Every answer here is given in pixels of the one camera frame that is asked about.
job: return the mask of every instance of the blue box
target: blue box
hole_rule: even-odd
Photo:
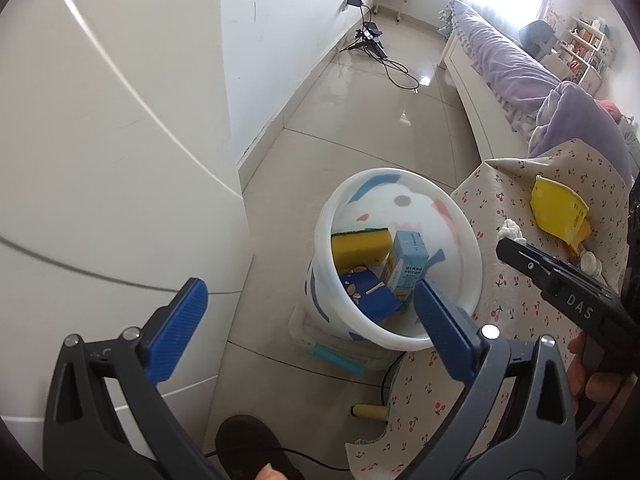
[[[420,280],[424,267],[429,261],[429,252],[420,233],[398,231],[380,279],[404,301]]]
[[[340,276],[353,303],[374,323],[382,321],[402,306],[402,301],[366,266],[357,266]]]

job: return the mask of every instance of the yellow sponge on cloth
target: yellow sponge on cloth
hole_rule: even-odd
[[[331,252],[338,274],[362,264],[377,267],[389,254],[392,241],[386,227],[332,234]]]

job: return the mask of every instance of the shoe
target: shoe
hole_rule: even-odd
[[[218,459],[231,480],[255,480],[256,475],[267,464],[281,472],[287,480],[304,480],[284,451],[273,432],[261,420],[251,415],[234,415],[225,420],[216,434]],[[224,452],[225,449],[254,448]]]

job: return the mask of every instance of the purple blanket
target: purple blanket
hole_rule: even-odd
[[[572,139],[598,150],[631,188],[628,148],[618,125],[575,83],[565,81],[549,92],[540,107],[529,141],[529,158]]]
[[[535,118],[560,80],[495,30],[467,4],[452,1],[452,13],[468,41],[478,72],[494,93]]]

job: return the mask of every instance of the floral tablecloth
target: floral tablecloth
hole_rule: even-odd
[[[628,253],[628,189],[608,161],[581,140],[565,142],[539,158],[485,161],[451,196],[474,229],[482,254],[482,293],[472,316],[478,326],[495,324],[509,338],[551,334],[568,366],[566,345],[577,333],[575,325],[540,298],[529,278],[495,255],[497,231],[510,218],[528,243],[569,259],[565,245],[536,226],[529,199],[537,174],[572,188],[588,204],[593,235],[584,245],[602,262],[603,279],[618,290]],[[511,385],[504,382],[470,456],[491,441]],[[406,354],[392,383],[384,433],[375,442],[346,444],[353,475],[365,480],[395,478],[439,427],[461,391],[462,384],[449,377],[435,350]]]

